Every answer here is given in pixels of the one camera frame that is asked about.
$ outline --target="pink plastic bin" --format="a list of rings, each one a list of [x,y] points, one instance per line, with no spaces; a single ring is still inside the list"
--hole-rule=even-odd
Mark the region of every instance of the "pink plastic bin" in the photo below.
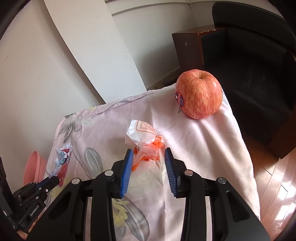
[[[34,151],[26,164],[23,185],[25,186],[30,182],[42,181],[45,173],[46,163],[46,159],[40,156],[37,151]]]

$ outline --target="orange plastic packaging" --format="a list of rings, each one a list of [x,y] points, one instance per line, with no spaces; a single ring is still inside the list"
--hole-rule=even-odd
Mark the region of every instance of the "orange plastic packaging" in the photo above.
[[[125,143],[133,147],[132,171],[134,171],[140,161],[159,161],[158,149],[164,145],[164,139],[161,135],[157,135],[150,124],[140,120],[131,120],[127,128]]]

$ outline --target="apple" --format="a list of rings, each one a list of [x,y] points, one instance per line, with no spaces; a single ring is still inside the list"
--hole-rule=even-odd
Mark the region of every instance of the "apple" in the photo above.
[[[212,74],[192,69],[179,76],[175,97],[186,115],[199,120],[219,110],[223,95],[220,83]]]

